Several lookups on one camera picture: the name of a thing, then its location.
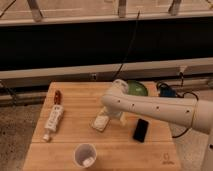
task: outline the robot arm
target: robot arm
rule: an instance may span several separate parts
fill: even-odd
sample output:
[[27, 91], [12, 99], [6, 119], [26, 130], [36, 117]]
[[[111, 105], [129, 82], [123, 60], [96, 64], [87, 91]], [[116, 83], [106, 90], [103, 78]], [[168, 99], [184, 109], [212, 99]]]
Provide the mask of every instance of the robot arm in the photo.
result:
[[128, 84], [115, 80], [102, 97], [107, 114], [119, 119], [123, 111], [175, 123], [209, 134], [213, 102], [195, 99], [142, 97], [128, 95]]

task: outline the cup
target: cup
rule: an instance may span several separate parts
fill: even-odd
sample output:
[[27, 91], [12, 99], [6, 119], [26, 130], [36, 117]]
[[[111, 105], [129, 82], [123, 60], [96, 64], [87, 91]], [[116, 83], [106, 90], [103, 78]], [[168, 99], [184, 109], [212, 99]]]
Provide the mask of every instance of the cup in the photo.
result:
[[81, 168], [91, 167], [96, 160], [97, 152], [92, 144], [80, 144], [74, 151], [74, 162]]

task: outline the black wire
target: black wire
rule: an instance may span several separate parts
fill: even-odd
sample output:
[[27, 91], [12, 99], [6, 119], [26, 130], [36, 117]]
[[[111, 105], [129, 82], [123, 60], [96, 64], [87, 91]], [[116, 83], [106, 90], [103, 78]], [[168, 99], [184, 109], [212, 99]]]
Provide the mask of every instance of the black wire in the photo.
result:
[[182, 133], [180, 133], [179, 135], [173, 135], [172, 138], [180, 138], [183, 135], [185, 135], [187, 132], [189, 131], [189, 128], [186, 128]]
[[134, 29], [134, 31], [133, 31], [132, 39], [131, 39], [131, 41], [130, 41], [130, 43], [129, 43], [129, 47], [128, 47], [128, 49], [127, 49], [126, 55], [125, 55], [125, 57], [123, 58], [122, 63], [121, 63], [121, 65], [120, 65], [119, 69], [117, 70], [117, 72], [115, 73], [115, 75], [112, 77], [111, 80], [115, 80], [115, 79], [117, 78], [117, 76], [120, 74], [121, 69], [123, 68], [124, 63], [126, 62], [127, 58], [129, 57], [129, 54], [130, 54], [131, 51], [132, 51], [132, 47], [133, 47], [133, 44], [134, 44], [134, 42], [135, 42], [135, 37], [136, 37], [137, 29], [138, 29], [138, 21], [139, 21], [139, 18], [140, 18], [140, 11], [138, 12], [138, 15], [137, 15], [137, 18], [136, 18], [135, 29]]

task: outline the table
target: table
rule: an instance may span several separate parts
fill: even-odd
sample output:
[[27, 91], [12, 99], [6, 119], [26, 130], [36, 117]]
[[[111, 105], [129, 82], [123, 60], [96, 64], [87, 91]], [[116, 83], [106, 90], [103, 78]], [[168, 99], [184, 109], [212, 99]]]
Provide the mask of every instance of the table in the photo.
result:
[[[181, 170], [175, 145], [166, 122], [142, 117], [149, 122], [145, 143], [132, 139], [138, 116], [126, 113], [127, 125], [111, 120], [104, 133], [90, 127], [103, 107], [100, 98], [111, 83], [51, 83], [30, 148], [24, 171], [79, 171], [73, 161], [79, 143], [96, 146], [98, 158], [90, 171], [177, 171]], [[144, 82], [156, 96], [153, 82]], [[53, 105], [55, 90], [62, 93], [65, 113], [51, 143], [43, 141], [44, 124]]]

